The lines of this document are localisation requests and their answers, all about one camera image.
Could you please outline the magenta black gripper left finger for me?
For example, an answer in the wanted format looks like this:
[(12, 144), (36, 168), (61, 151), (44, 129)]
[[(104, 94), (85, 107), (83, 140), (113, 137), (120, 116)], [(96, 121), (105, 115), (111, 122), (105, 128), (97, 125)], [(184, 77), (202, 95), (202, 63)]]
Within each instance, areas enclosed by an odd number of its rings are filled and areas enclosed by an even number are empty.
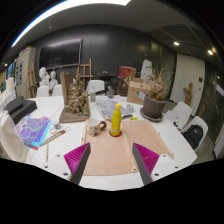
[(65, 161), (72, 174), (70, 179), (72, 183), (76, 185), (80, 183), (90, 153), (90, 144), (85, 143), (64, 155)]

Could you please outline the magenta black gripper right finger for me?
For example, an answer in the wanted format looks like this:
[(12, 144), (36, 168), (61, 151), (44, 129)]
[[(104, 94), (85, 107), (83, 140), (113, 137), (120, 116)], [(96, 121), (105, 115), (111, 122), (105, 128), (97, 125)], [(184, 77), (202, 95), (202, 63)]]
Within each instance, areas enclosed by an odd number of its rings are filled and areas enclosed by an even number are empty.
[(135, 157), (143, 184), (148, 185), (152, 183), (151, 174), (159, 159), (159, 155), (137, 143), (133, 144), (132, 153)]

